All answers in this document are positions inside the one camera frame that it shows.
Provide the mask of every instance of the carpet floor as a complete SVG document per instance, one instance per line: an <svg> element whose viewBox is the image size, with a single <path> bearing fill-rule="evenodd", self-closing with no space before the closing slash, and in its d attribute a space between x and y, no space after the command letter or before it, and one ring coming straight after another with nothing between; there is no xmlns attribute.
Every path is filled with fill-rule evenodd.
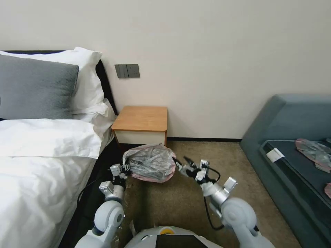
<svg viewBox="0 0 331 248"><path fill-rule="evenodd" d="M229 176L235 178L238 185L231 195L244 199L253 207L259 230L275 247L301 247L238 143L172 141L167 146L182 162L184 155L197 163L200 159L209 160L211 167L220 172L221 184ZM214 231L210 227L200 186L178 172L162 184L129 177L124 211L126 217L119 233L119 247L124 247L132 238L129 229L131 220L137 231L154 226L177 226L204 236L224 248L239 247L232 231ZM215 215L211 218L215 226L221 224Z"/></svg>

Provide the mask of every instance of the gray pillow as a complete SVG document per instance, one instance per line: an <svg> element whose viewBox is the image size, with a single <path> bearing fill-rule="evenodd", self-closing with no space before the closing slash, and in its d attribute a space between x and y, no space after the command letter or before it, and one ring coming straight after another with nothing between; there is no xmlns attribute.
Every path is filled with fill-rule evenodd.
<svg viewBox="0 0 331 248"><path fill-rule="evenodd" d="M78 65L0 55L0 118L71 119Z"/></svg>

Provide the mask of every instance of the gray switch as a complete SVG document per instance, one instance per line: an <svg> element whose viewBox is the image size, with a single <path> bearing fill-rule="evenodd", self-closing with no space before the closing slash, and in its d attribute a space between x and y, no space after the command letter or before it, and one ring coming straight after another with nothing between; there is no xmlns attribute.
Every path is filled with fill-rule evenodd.
<svg viewBox="0 0 331 248"><path fill-rule="evenodd" d="M128 70L126 64L115 65L116 73L118 78L128 78Z"/></svg>
<svg viewBox="0 0 331 248"><path fill-rule="evenodd" d="M130 78L139 78L139 66L138 64L127 64L128 75Z"/></svg>
<svg viewBox="0 0 331 248"><path fill-rule="evenodd" d="M138 64L117 64L115 65L118 78L139 78Z"/></svg>

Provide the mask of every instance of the nightstand drawer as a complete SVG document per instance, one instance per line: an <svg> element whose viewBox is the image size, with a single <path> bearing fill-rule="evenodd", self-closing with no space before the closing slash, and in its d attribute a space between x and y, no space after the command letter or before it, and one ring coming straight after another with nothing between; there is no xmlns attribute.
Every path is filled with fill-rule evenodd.
<svg viewBox="0 0 331 248"><path fill-rule="evenodd" d="M162 143L166 140L166 132L142 132L115 130L118 143L125 144L152 144Z"/></svg>

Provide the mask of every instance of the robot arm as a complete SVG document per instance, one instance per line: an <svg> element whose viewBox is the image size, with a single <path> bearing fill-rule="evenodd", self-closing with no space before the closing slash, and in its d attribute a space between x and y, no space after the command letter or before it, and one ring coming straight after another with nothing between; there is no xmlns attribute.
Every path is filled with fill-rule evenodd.
<svg viewBox="0 0 331 248"><path fill-rule="evenodd" d="M94 228L88 230L75 248L111 248L118 227L124 218L122 200L124 197L125 178L123 168L119 165L110 167L113 182L102 182L100 191L105 195L105 202L97 209L94 216Z"/></svg>
<svg viewBox="0 0 331 248"><path fill-rule="evenodd" d="M219 178L215 180L208 177L208 171L211 169L208 161L201 160L198 168L191 159L184 158L189 165L183 165L174 158L179 172L187 177L193 177L197 181L203 196L210 198L210 208L221 219L224 226L232 228L235 232L240 247L274 248L267 238L262 236L259 231L255 231L257 218L253 208L242 199L228 199L230 192L238 184L237 181L229 177L221 187L216 183Z"/></svg>

